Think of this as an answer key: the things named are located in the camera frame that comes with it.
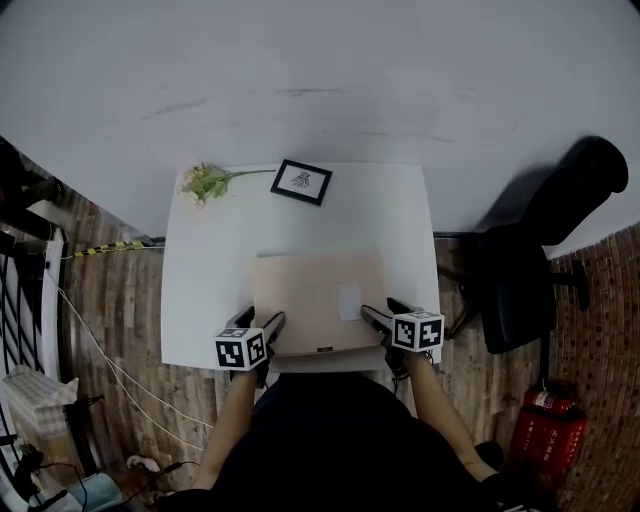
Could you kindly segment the white square table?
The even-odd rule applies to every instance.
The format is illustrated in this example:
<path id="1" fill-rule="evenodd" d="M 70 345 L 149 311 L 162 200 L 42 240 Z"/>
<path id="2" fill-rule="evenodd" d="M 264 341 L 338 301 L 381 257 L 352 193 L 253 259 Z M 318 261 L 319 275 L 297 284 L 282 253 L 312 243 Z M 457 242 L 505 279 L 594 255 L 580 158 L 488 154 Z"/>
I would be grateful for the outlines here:
<path id="1" fill-rule="evenodd" d="M 166 364 L 212 369 L 214 336 L 251 304 L 258 256 L 376 250 L 387 297 L 440 308 L 425 174 L 416 165 L 331 163 L 321 205 L 272 192 L 273 164 L 236 166 L 227 193 L 171 203 L 161 293 Z"/>

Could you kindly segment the black picture frame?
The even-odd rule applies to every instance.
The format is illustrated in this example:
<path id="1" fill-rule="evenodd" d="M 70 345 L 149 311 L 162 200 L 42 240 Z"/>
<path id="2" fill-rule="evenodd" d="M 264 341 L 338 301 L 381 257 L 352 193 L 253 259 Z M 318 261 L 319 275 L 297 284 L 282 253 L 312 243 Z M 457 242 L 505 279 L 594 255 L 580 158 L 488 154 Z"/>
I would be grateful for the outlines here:
<path id="1" fill-rule="evenodd" d="M 285 159 L 270 192 L 320 207 L 332 175 L 329 170 Z"/>

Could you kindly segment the yellow black striped tape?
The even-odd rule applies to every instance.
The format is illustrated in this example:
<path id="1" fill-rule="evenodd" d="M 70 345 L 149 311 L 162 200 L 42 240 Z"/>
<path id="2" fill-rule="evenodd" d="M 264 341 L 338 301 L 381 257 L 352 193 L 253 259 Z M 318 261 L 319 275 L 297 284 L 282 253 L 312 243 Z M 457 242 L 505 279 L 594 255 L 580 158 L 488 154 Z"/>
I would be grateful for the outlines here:
<path id="1" fill-rule="evenodd" d="M 100 246 L 87 248 L 81 251 L 74 252 L 68 256 L 68 259 L 81 258 L 97 254 L 107 254 L 115 252 L 124 252 L 129 250 L 143 250 L 146 246 L 140 241 L 117 241 L 111 244 L 103 244 Z"/>

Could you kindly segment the red fire extinguisher box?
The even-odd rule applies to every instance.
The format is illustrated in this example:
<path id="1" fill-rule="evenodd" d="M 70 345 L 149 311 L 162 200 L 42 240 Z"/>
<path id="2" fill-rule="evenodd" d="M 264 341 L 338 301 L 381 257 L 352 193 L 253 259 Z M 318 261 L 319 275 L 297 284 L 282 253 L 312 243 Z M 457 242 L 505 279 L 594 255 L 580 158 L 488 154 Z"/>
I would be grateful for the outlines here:
<path id="1" fill-rule="evenodd" d="M 582 414 L 555 416 L 522 408 L 509 448 L 509 459 L 538 473 L 561 476 L 574 463 L 584 441 L 587 418 Z"/>

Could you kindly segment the cardboard box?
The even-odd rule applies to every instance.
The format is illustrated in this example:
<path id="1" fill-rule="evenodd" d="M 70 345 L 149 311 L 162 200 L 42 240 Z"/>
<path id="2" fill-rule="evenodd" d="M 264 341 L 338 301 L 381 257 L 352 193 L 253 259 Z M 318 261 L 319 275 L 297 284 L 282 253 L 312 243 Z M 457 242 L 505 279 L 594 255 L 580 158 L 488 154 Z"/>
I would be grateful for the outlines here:
<path id="1" fill-rule="evenodd" d="M 251 266 L 256 322 L 285 314 L 279 357 L 374 347 L 379 336 L 360 309 L 386 308 L 382 258 L 373 250 L 264 256 Z"/>
<path id="2" fill-rule="evenodd" d="M 64 408 L 77 400 L 79 379 L 63 384 L 18 365 L 3 378 L 9 414 L 18 438 L 47 462 L 79 464 Z"/>

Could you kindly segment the black office chair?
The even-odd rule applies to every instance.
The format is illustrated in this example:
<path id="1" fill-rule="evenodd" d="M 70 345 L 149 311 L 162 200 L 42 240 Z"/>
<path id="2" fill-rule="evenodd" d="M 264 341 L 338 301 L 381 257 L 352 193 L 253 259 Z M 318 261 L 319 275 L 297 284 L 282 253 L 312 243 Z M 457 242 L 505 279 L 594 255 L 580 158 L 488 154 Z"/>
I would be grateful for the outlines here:
<path id="1" fill-rule="evenodd" d="M 540 176 L 517 220 L 464 236 L 463 273 L 439 268 L 439 275 L 456 283 L 465 300 L 461 317 L 444 331 L 446 339 L 455 339 L 475 318 L 482 321 L 492 354 L 543 339 L 557 325 L 558 286 L 574 289 L 579 308 L 588 309 L 583 263 L 574 260 L 569 271 L 554 272 L 544 250 L 564 242 L 612 194 L 625 190 L 625 157 L 607 139 L 586 136 Z"/>

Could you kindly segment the person's left forearm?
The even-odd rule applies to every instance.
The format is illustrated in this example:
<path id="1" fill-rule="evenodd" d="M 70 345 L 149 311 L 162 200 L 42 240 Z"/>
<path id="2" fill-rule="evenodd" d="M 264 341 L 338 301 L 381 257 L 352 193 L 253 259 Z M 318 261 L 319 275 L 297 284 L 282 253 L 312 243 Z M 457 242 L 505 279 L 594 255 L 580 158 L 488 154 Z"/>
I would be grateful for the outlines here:
<path id="1" fill-rule="evenodd" d="M 193 489 L 211 489 L 229 454 L 248 432 L 253 414 L 258 373 L 238 372 L 230 387 L 213 433 L 203 452 Z"/>

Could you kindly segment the black stair railing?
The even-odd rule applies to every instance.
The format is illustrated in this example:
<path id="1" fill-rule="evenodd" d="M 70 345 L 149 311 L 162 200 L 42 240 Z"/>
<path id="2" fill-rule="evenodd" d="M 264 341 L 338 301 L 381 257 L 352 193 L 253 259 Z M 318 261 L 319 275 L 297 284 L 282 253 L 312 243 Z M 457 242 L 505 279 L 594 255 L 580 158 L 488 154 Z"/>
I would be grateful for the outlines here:
<path id="1" fill-rule="evenodd" d="M 25 365 L 60 379 L 63 229 L 29 210 L 0 207 L 0 376 Z"/>

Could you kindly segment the red fire extinguisher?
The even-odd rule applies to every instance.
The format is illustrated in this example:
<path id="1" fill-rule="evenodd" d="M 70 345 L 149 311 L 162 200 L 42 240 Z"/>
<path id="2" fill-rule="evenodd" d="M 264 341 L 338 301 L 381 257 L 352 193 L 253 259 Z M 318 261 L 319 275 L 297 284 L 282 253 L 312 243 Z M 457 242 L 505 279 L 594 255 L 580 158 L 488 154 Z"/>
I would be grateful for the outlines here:
<path id="1" fill-rule="evenodd" d="M 576 407 L 576 397 L 571 391 L 549 387 L 531 387 L 524 395 L 523 405 L 548 414 L 563 416 Z"/>

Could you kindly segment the person's black shirt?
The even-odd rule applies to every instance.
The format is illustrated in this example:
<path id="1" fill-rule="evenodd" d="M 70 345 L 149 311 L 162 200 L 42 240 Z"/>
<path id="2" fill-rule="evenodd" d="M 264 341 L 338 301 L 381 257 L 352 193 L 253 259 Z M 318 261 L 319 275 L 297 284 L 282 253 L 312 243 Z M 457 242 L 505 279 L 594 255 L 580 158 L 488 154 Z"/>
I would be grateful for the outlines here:
<path id="1" fill-rule="evenodd" d="M 474 478 L 445 437 L 359 374 L 283 375 L 215 481 L 159 512 L 542 512 L 531 490 Z"/>

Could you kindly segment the person's right forearm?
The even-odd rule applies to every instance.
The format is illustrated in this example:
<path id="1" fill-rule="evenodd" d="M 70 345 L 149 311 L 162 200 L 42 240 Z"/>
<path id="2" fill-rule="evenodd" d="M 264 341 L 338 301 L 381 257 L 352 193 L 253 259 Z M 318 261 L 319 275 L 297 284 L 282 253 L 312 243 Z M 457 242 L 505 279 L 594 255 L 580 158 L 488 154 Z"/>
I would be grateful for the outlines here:
<path id="1" fill-rule="evenodd" d="M 497 471 L 478 454 L 471 434 L 440 385 L 428 358 L 409 353 L 405 356 L 405 364 L 418 418 L 444 437 L 465 469 L 478 482 L 495 475 Z"/>

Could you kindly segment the light blue cloth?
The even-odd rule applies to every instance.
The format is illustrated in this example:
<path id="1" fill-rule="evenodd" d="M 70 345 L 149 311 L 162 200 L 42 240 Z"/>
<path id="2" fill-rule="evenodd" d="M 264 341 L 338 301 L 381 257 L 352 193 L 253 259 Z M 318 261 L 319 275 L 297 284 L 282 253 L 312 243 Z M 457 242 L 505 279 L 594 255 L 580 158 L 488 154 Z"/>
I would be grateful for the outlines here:
<path id="1" fill-rule="evenodd" d="M 123 503 L 119 487 L 104 472 L 96 473 L 67 489 L 84 512 L 105 512 Z"/>

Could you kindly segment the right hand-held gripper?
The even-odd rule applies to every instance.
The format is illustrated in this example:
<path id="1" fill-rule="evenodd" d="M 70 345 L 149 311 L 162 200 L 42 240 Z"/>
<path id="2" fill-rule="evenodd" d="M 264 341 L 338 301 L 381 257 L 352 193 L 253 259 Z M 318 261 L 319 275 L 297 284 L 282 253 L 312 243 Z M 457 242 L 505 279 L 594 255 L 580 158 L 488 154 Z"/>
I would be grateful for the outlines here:
<path id="1" fill-rule="evenodd" d="M 387 307 L 393 317 L 362 305 L 362 319 L 377 333 L 389 335 L 385 344 L 385 360 L 394 375 L 407 375 L 405 355 L 425 356 L 431 364 L 439 364 L 444 342 L 444 316 L 424 311 L 422 307 L 388 297 Z"/>

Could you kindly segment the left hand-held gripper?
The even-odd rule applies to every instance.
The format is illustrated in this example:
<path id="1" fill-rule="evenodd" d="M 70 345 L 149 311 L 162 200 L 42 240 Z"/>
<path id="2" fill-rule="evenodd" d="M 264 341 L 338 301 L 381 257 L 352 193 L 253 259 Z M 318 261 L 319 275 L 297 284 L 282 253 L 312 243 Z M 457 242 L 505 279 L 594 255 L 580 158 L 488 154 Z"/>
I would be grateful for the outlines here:
<path id="1" fill-rule="evenodd" d="M 256 387 L 264 388 L 273 356 L 270 347 L 286 323 L 286 315 L 280 311 L 272 316 L 263 328 L 251 327 L 255 308 L 249 306 L 227 321 L 227 326 L 214 339 L 217 366 L 231 372 L 256 373 Z"/>

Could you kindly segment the artificial flower bunch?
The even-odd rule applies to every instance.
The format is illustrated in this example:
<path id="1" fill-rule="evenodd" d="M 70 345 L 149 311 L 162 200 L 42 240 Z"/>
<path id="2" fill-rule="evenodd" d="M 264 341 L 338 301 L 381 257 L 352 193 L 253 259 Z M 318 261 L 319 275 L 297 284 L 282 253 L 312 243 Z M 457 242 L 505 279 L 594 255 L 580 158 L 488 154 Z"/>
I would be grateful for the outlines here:
<path id="1" fill-rule="evenodd" d="M 234 179 L 275 172 L 275 169 L 229 171 L 210 163 L 201 162 L 184 173 L 179 193 L 188 196 L 195 206 L 203 208 L 210 199 L 224 197 Z"/>

